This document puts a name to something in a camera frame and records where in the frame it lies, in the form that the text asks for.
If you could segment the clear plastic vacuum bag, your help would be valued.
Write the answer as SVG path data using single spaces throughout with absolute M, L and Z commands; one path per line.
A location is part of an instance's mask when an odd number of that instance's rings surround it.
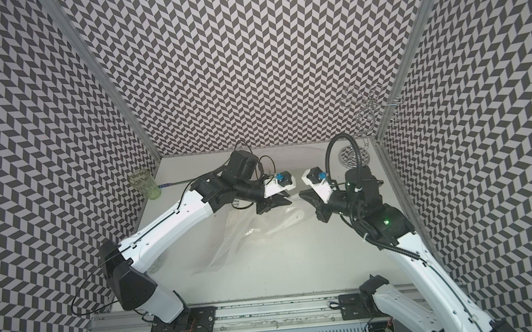
M 213 273 L 236 265 L 250 249 L 262 251 L 282 235 L 299 231 L 312 222 L 314 209 L 299 195 L 308 188 L 301 176 L 309 168 L 322 166 L 323 153 L 322 143 L 259 150 L 257 174 L 252 179 L 276 182 L 285 171 L 290 172 L 297 181 L 296 188 L 288 192 L 290 203 L 258 214 L 254 203 L 235 200 L 219 212 L 219 222 L 212 219 L 213 230 L 206 250 L 196 260 L 194 273 Z

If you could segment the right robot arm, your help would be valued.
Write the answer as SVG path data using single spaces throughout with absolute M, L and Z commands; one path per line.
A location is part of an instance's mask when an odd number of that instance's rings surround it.
M 314 206 L 321 222 L 337 215 L 364 242 L 386 253 L 428 304 L 423 307 L 404 296 L 386 277 L 372 276 L 359 287 L 369 317 L 391 316 L 412 332 L 515 332 L 507 320 L 492 318 L 453 281 L 405 214 L 383 202 L 370 169 L 348 170 L 345 179 L 344 189 L 339 189 L 320 168 L 308 169 L 302 180 L 309 189 L 301 191 L 300 198 Z

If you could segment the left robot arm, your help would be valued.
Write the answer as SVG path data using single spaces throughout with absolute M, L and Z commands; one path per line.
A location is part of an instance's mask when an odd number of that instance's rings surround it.
M 291 204 L 289 192 L 296 187 L 290 172 L 252 176 L 261 160 L 248 151 L 230 154 L 224 165 L 193 179 L 179 201 L 144 229 L 119 244 L 100 248 L 100 268 L 109 288 L 125 311 L 142 310 L 163 323 L 172 324 L 186 310 L 174 290 L 155 281 L 148 269 L 172 244 L 199 222 L 213 216 L 234 200 L 253 203 L 259 215 Z

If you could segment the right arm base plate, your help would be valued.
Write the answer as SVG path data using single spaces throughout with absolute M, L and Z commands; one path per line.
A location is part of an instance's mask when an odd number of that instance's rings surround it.
M 354 321 L 380 316 L 380 311 L 371 300 L 360 293 L 338 296 L 339 310 L 343 320 Z

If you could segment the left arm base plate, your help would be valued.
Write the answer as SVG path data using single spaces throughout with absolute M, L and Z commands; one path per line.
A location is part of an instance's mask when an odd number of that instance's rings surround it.
M 187 308 L 169 323 L 155 316 L 150 332 L 213 332 L 217 309 L 215 306 Z

